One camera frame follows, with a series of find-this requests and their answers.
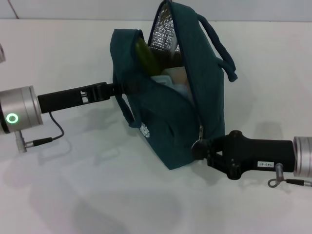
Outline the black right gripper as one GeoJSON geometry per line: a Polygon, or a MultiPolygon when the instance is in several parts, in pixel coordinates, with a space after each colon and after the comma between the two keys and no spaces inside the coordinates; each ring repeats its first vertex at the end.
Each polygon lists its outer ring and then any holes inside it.
{"type": "Polygon", "coordinates": [[[238,180],[247,171],[274,171],[283,165],[285,172],[295,168],[295,153],[290,140],[250,139],[232,131],[214,139],[198,139],[192,145],[194,160],[206,158],[207,165],[238,180]]]}

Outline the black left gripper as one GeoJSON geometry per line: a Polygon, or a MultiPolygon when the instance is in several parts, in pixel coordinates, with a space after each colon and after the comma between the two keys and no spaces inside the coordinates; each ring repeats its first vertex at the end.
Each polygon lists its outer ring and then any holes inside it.
{"type": "Polygon", "coordinates": [[[140,85],[134,81],[124,83],[97,83],[48,93],[38,96],[42,114],[76,106],[108,100],[110,97],[126,94],[133,95],[140,92],[140,85]]]}

